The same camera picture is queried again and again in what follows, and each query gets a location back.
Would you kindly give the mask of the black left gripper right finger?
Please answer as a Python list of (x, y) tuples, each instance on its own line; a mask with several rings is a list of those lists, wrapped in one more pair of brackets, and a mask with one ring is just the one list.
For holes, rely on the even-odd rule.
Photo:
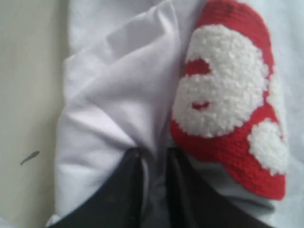
[(166, 198), (173, 228), (269, 228), (273, 203), (245, 190), (221, 165), (167, 150)]

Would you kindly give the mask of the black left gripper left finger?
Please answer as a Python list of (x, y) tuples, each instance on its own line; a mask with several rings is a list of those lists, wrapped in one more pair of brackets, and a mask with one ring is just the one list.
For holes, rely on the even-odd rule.
[(143, 202), (142, 151), (128, 149), (110, 178), (54, 228), (139, 228)]

